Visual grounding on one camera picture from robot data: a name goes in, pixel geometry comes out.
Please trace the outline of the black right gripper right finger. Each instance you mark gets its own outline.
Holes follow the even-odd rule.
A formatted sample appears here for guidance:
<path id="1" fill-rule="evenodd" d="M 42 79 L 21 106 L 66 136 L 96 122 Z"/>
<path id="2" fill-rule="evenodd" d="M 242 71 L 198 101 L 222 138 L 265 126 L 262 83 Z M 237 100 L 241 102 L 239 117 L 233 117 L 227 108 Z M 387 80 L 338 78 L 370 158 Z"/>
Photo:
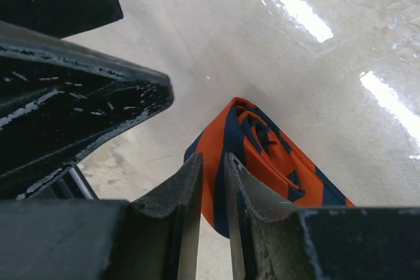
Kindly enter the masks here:
<path id="1" fill-rule="evenodd" d="M 255 178 L 233 154 L 224 158 L 234 279 L 314 279 L 297 207 Z"/>

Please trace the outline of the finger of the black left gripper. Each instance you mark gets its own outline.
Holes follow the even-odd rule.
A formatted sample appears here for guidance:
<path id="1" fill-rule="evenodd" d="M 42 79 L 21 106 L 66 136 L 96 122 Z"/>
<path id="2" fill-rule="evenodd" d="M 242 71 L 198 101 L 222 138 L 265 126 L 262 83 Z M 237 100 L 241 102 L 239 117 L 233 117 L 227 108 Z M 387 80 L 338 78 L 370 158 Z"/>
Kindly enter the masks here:
<path id="1" fill-rule="evenodd" d="M 1 0 L 1 21 L 56 38 L 123 18 L 119 0 Z"/>
<path id="2" fill-rule="evenodd" d="M 169 108 L 164 73 L 1 24 L 1 198 L 28 199 Z"/>

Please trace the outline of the orange navy striped tie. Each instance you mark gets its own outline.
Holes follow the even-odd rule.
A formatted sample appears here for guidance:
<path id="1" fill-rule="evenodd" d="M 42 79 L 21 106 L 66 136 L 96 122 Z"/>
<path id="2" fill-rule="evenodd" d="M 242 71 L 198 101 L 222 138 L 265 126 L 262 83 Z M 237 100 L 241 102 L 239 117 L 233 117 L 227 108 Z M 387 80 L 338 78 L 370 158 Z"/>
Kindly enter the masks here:
<path id="1" fill-rule="evenodd" d="M 224 156 L 233 153 L 270 189 L 299 206 L 351 206 L 352 202 L 260 108 L 233 98 L 186 149 L 203 155 L 201 213 L 223 237 L 229 236 Z"/>

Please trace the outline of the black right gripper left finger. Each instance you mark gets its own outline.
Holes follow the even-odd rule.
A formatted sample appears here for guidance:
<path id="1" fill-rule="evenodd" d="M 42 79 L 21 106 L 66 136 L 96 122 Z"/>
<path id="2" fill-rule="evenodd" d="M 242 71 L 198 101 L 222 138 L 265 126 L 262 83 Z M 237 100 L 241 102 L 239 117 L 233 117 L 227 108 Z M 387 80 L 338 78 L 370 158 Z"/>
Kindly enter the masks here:
<path id="1" fill-rule="evenodd" d="M 127 279 L 195 279 L 203 156 L 192 154 L 160 185 L 132 202 Z"/>

